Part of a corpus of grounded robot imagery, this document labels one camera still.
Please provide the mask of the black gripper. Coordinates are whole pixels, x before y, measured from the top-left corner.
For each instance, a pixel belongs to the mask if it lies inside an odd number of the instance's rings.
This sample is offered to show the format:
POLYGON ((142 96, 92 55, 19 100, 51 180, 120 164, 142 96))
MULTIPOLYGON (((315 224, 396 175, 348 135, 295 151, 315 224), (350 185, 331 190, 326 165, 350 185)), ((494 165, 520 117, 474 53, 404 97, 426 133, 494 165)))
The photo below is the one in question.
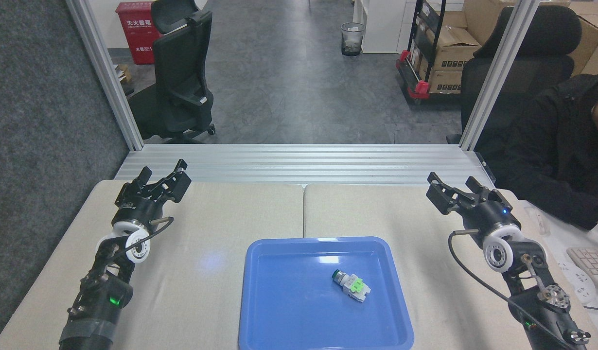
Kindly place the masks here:
POLYGON ((497 189, 481 185, 472 176, 465 183, 472 193, 448 186, 435 172, 428 175, 427 181, 429 189, 426 197, 441 214, 468 209, 468 229, 478 230, 478 233, 472 234, 473 240, 483 241, 488 236, 507 241, 523 239, 521 223, 511 213, 511 204, 497 189), (478 204, 475 204, 475 194, 478 195, 478 204))
POLYGON ((190 186, 192 180, 186 173, 187 167, 187 162, 180 159, 172 173, 148 185, 152 171, 147 166, 143 167, 135 179, 122 186, 115 199, 118 211, 114 223, 136 221, 147 229, 156 229, 158 225, 151 222, 162 217, 162 203, 180 202, 190 186))

